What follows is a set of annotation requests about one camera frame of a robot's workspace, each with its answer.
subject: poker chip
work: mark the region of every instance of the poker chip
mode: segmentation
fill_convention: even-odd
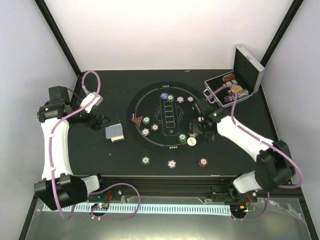
[[[167,97],[167,101],[169,103],[172,103],[174,100],[175,100],[175,97],[173,95],[171,95],[171,94]]]
[[[163,92],[163,93],[161,93],[161,95],[160,95],[160,97],[161,97],[163,100],[167,100],[168,96],[169,96],[169,94],[166,93],[166,92]]]
[[[224,97],[224,102],[225,103],[231,103],[233,100],[232,100],[232,97],[231,96],[225,96]]]
[[[195,99],[194,99],[193,96],[188,96],[188,97],[186,98],[186,100],[187,100],[189,103],[192,103]]]
[[[228,74],[228,75],[224,75],[224,76],[222,77],[222,81],[228,82],[228,81],[234,80],[235,78],[236,78],[235,74],[234,74],[234,73],[230,73],[230,74]]]
[[[186,141],[187,141],[187,136],[185,134],[181,133],[179,135],[179,142],[180,143],[185,143]]]
[[[202,168],[204,168],[205,166],[207,166],[208,165],[208,159],[206,159],[206,158],[201,158],[200,160],[199,160],[199,165],[200,165],[200,167],[202,167]]]
[[[147,156],[144,156],[142,159],[141,159],[141,162],[144,164],[144,165],[148,165],[150,163],[150,158],[147,157]]]
[[[193,147],[194,145],[197,144],[197,140],[194,137],[189,137],[188,140],[186,141],[189,146]]]
[[[150,131],[149,131],[149,129],[148,129],[148,128],[144,128],[144,129],[142,129],[142,131],[141,131],[141,132],[142,132],[142,135],[143,135],[143,136],[145,136],[145,137],[146,137],[146,136],[148,136],[148,135],[149,135],[149,133],[150,133]]]
[[[145,116],[144,118],[142,118],[142,122],[143,122],[144,124],[149,124],[149,123],[150,123],[150,117]]]
[[[178,96],[178,97],[176,98],[176,101],[177,101],[178,103],[182,104],[182,103],[184,102],[184,98],[183,98],[182,96]]]
[[[249,91],[247,89],[245,89],[245,90],[242,90],[242,91],[238,92],[237,95],[238,95],[238,98],[241,99],[241,98],[244,98],[244,97],[248,96],[249,95]]]
[[[176,167],[176,162],[174,160],[168,161],[168,167],[174,169]]]
[[[159,130],[159,125],[156,124],[156,123],[152,124],[152,125],[151,125],[151,130],[152,130],[152,131],[158,131],[158,130]]]

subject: purple poker chip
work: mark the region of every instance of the purple poker chip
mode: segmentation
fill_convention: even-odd
[[[168,96],[169,96],[169,94],[166,93],[166,92],[164,92],[164,93],[161,93],[161,96],[160,96],[160,97],[161,97],[163,100],[167,100]]]

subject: black tabletop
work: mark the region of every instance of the black tabletop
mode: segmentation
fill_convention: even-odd
[[[199,141],[189,151],[178,154],[161,154],[141,144],[132,134],[135,124],[129,111],[132,100],[144,88],[163,82],[176,82],[204,90],[204,81],[230,70],[119,70],[97,71],[101,78],[100,95],[104,98],[98,111],[111,118],[109,125],[122,124],[124,140],[111,142],[105,129],[93,131],[83,124],[74,126],[68,135],[68,151],[74,175],[103,176],[237,176],[254,169],[254,161],[230,140],[216,134],[213,143]],[[87,89],[94,92],[97,81],[93,74],[85,80]],[[249,99],[239,102],[235,117],[258,134],[275,140],[275,132],[265,104],[262,89]],[[142,157],[150,163],[144,165]],[[199,166],[199,159],[207,158],[206,167]],[[176,162],[175,168],[168,161]]]

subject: white poker chip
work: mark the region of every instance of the white poker chip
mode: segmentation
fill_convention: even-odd
[[[150,158],[147,157],[147,156],[144,156],[142,159],[141,159],[141,162],[144,164],[144,165],[148,165],[150,163]]]
[[[148,129],[148,128],[144,128],[144,129],[142,129],[142,131],[141,131],[141,132],[142,132],[142,135],[143,135],[143,136],[145,136],[145,137],[146,137],[146,136],[148,136],[148,135],[149,135],[149,133],[150,133],[150,131],[149,131],[149,129]]]
[[[173,169],[176,167],[176,162],[174,160],[168,161],[168,167]]]
[[[178,103],[182,104],[182,103],[184,102],[184,98],[183,98],[182,96],[178,96],[178,97],[176,98],[176,101],[177,101]]]
[[[197,140],[194,137],[189,137],[188,140],[186,141],[189,146],[193,147],[194,145],[197,144]]]

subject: black metal frame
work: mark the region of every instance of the black metal frame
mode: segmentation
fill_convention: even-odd
[[[69,61],[74,73],[77,75],[77,81],[74,88],[75,93],[79,93],[81,90],[81,77],[83,73],[81,72],[75,58],[73,57],[62,33],[60,32],[53,16],[50,13],[49,8],[47,7],[44,0],[34,0],[41,11],[44,19],[46,20],[47,24],[49,25],[54,37],[56,38],[57,42],[59,43],[63,53],[65,54],[67,60]],[[283,35],[285,34],[287,28],[289,27],[291,21],[293,20],[294,16],[296,15],[298,9],[300,8],[301,4],[304,0],[293,0],[290,8],[288,9],[282,23],[280,24],[276,34],[274,35],[269,47],[267,48],[262,60],[261,64],[266,66],[268,61],[270,60],[273,52],[275,51],[276,47],[278,46],[280,40],[282,39]],[[269,118],[272,120],[271,114],[269,112],[269,108],[267,105],[267,101],[262,89],[260,89],[263,94],[263,100],[265,106],[268,110]],[[75,105],[77,103],[76,97],[73,95],[71,99],[71,105]],[[273,126],[274,135],[278,136],[276,133],[276,129]],[[224,178],[224,182],[220,179],[213,179],[212,177],[179,177],[177,179],[161,179],[156,177],[144,177],[144,178],[136,178],[136,177],[108,177],[104,180],[106,184],[110,185],[112,183],[126,182],[134,185],[143,196],[171,196],[171,197],[204,197],[208,196],[212,193],[212,187],[216,185],[223,185],[228,179]],[[114,189],[114,195],[117,194],[118,190]],[[122,192],[130,195],[133,194],[131,189],[123,188]],[[266,197],[267,193],[264,191],[259,192],[258,197]],[[298,198],[300,205],[303,210],[304,218],[307,222],[307,226],[310,232],[310,235],[313,240],[318,240],[318,236],[316,233],[315,226],[312,222],[309,209],[307,207],[304,195],[302,193],[301,188],[298,189],[276,189],[271,194],[272,198]],[[22,228],[22,232],[20,235],[20,240],[23,240],[27,236],[28,228],[31,223],[31,219],[33,216],[33,212],[35,210],[38,198],[35,196],[32,199],[30,209],[25,219],[25,223]]]

